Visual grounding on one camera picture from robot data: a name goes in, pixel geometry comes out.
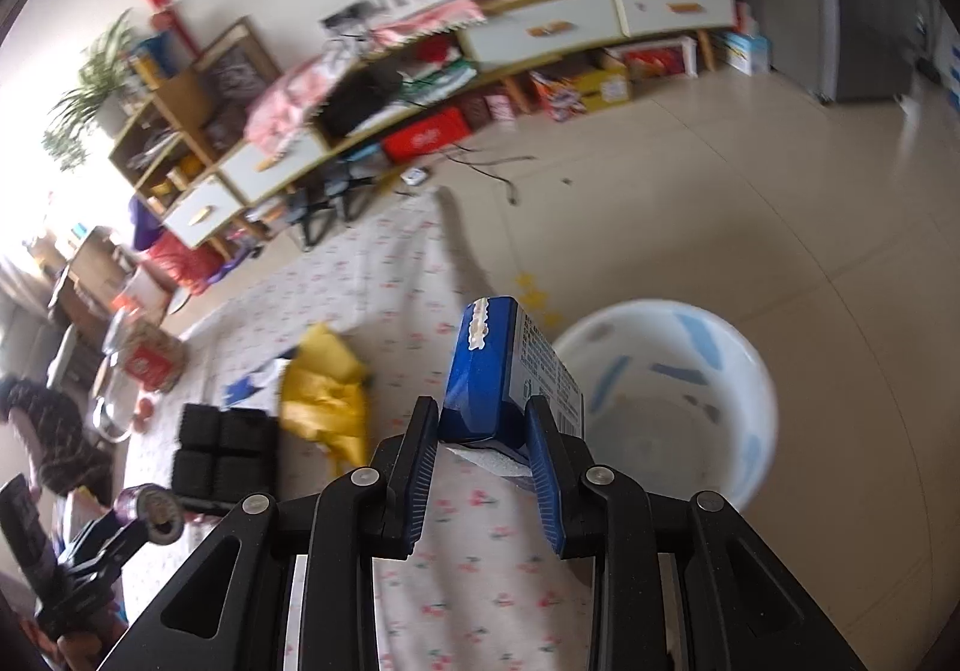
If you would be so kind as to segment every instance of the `barcode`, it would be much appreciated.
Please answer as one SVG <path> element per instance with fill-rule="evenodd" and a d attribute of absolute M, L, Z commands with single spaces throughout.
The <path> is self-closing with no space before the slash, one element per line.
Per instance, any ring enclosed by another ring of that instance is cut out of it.
<path fill-rule="evenodd" d="M 576 425 L 568 420 L 563 414 L 557 415 L 557 429 L 568 436 L 575 436 L 579 432 L 576 428 Z"/>

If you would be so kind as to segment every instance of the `beige floor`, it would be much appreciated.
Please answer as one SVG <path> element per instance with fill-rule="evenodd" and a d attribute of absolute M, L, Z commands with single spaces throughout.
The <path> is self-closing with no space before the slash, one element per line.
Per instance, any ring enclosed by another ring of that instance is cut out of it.
<path fill-rule="evenodd" d="M 732 70 L 469 141 L 467 237 L 550 335 L 667 297 L 749 337 L 781 437 L 747 516 L 871 669 L 908 669 L 960 597 L 960 142 L 942 92 L 823 108 Z M 172 321 L 298 255 L 281 236 Z"/>

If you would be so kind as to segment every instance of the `white drawer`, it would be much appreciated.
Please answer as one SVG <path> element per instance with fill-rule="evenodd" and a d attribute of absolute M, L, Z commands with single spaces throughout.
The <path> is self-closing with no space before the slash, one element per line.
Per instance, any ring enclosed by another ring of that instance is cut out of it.
<path fill-rule="evenodd" d="M 163 226 L 184 245 L 196 248 L 242 210 L 223 181 L 210 175 L 163 217 Z"/>
<path fill-rule="evenodd" d="M 733 26 L 733 0 L 621 0 L 631 37 Z"/>
<path fill-rule="evenodd" d="M 538 30 L 553 27 L 552 34 Z M 462 31 L 482 70 L 623 36 L 613 0 L 554 0 L 510 10 Z"/>
<path fill-rule="evenodd" d="M 320 139 L 312 131 L 306 131 L 287 145 L 286 154 L 280 161 L 267 169 L 258 169 L 258 166 L 263 166 L 267 156 L 248 142 L 229 159 L 222 161 L 220 171 L 229 178 L 233 188 L 248 205 L 256 205 L 320 164 L 328 155 Z"/>

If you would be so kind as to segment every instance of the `tablecloth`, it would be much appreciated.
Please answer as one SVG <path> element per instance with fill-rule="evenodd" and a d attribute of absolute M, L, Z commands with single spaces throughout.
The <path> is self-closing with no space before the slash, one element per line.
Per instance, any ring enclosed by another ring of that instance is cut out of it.
<path fill-rule="evenodd" d="M 460 317 L 486 293 L 446 190 L 408 198 L 321 244 L 185 337 L 189 366 L 133 436 L 125 484 L 170 484 L 184 403 L 219 402 L 229 382 L 325 321 L 373 371 L 371 438 L 401 433 L 421 394 L 441 401 Z M 283 435 L 280 498 L 319 492 L 328 463 Z M 131 619 L 199 543 L 148 544 L 124 569 Z M 302 574 L 304 560 L 296 570 Z M 299 590 L 291 597 L 287 666 L 296 667 Z M 536 500 L 440 447 L 424 534 L 408 561 L 375 561 L 377 644 L 385 671 L 582 669 L 589 587 L 550 550 Z"/>

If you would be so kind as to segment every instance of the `yellow bag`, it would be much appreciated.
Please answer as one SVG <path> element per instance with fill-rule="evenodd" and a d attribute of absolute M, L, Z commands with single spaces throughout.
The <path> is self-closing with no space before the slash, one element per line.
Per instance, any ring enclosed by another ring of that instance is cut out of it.
<path fill-rule="evenodd" d="M 340 463 L 363 468 L 368 458 L 368 375 L 342 340 L 314 324 L 296 347 L 280 385 L 280 426 L 306 441 L 325 444 Z"/>

